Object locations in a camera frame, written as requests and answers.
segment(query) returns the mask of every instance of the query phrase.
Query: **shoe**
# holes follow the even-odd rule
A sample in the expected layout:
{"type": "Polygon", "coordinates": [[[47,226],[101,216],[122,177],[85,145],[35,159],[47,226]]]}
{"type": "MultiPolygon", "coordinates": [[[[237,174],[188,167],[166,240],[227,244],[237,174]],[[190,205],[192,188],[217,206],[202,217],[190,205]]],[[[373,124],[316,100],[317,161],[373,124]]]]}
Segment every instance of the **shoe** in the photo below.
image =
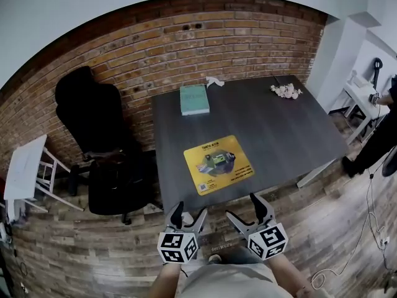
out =
{"type": "Polygon", "coordinates": [[[347,175],[350,178],[353,178],[358,171],[356,170],[355,166],[354,166],[354,162],[351,161],[348,157],[344,156],[342,158],[342,167],[343,170],[345,171],[345,173],[347,173],[347,175]]]}
{"type": "Polygon", "coordinates": [[[218,254],[211,255],[208,259],[209,264],[220,264],[222,263],[222,258],[218,254]]]}

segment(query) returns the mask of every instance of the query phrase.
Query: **black pants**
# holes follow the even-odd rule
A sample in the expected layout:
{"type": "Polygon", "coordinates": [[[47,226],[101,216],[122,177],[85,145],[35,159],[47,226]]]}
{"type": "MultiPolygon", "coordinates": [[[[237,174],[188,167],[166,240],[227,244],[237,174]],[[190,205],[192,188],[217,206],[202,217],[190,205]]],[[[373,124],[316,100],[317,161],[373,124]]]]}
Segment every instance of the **black pants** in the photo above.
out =
{"type": "Polygon", "coordinates": [[[379,124],[367,144],[354,160],[353,165],[358,173],[362,173],[376,163],[385,153],[397,145],[397,114],[389,113],[379,124]]]}

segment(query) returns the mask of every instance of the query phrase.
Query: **qr code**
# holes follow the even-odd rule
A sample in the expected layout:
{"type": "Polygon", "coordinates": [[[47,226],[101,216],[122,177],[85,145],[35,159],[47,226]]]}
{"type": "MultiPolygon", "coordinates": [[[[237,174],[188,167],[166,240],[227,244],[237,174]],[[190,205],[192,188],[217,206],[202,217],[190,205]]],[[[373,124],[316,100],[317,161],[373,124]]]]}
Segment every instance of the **qr code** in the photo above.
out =
{"type": "Polygon", "coordinates": [[[200,183],[199,185],[198,185],[198,188],[200,189],[200,191],[205,191],[205,190],[207,190],[208,189],[208,186],[205,184],[205,183],[200,183]]]}

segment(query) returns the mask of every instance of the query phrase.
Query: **person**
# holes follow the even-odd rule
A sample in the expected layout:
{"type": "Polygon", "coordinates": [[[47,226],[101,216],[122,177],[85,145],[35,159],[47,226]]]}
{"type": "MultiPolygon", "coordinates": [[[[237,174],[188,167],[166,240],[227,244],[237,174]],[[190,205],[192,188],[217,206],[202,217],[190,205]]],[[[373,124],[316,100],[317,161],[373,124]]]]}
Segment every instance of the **person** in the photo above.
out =
{"type": "MultiPolygon", "coordinates": [[[[267,260],[268,268],[247,248],[212,255],[208,265],[192,273],[180,298],[329,298],[323,289],[315,291],[304,275],[278,254],[267,260]]],[[[174,298],[181,265],[165,264],[149,290],[148,298],[174,298]]]]}
{"type": "Polygon", "coordinates": [[[383,155],[397,145],[397,132],[395,131],[397,108],[394,105],[397,101],[397,75],[391,79],[391,88],[387,96],[379,99],[370,96],[369,100],[372,104],[389,106],[391,109],[389,114],[376,127],[356,159],[351,161],[348,157],[343,157],[342,167],[350,178],[353,178],[356,174],[362,174],[365,169],[374,165],[383,155]]]}

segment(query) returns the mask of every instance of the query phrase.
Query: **wooden floor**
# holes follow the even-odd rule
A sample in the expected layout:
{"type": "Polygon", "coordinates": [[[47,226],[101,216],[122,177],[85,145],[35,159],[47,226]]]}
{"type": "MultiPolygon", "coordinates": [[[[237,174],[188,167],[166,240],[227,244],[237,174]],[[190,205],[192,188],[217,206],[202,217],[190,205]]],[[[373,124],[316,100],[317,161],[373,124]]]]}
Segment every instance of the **wooden floor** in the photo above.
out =
{"type": "MultiPolygon", "coordinates": [[[[333,119],[347,137],[351,131],[342,115],[334,114],[333,119]]],[[[356,155],[359,142],[350,149],[350,155],[356,155]]],[[[259,193],[271,202],[277,220],[287,231],[290,242],[286,255],[308,278],[323,268],[339,272],[352,254],[368,211],[365,198],[369,182],[367,172],[347,178],[336,162],[303,189],[297,189],[294,181],[259,193]]],[[[385,225],[382,233],[391,238],[386,251],[391,268],[397,268],[396,189],[394,177],[383,178],[380,171],[375,174],[373,199],[378,222],[385,225]]],[[[48,214],[29,209],[27,223],[13,229],[18,257],[2,249],[15,280],[16,297],[24,297],[19,289],[21,281],[29,289],[29,297],[145,297],[161,268],[156,245],[164,228],[163,213],[146,207],[133,214],[132,225],[124,226],[120,217],[91,214],[84,187],[78,197],[68,199],[85,212],[46,199],[48,214]],[[28,271],[24,277],[18,267],[21,261],[28,271]]],[[[239,242],[225,209],[254,220],[248,198],[209,208],[198,260],[184,266],[188,274],[205,264],[210,254],[239,242]]],[[[367,224],[350,265],[342,276],[327,273],[324,286],[336,297],[367,297],[381,286],[385,274],[382,254],[367,224]]],[[[181,285],[184,280],[181,273],[181,285]]]]}

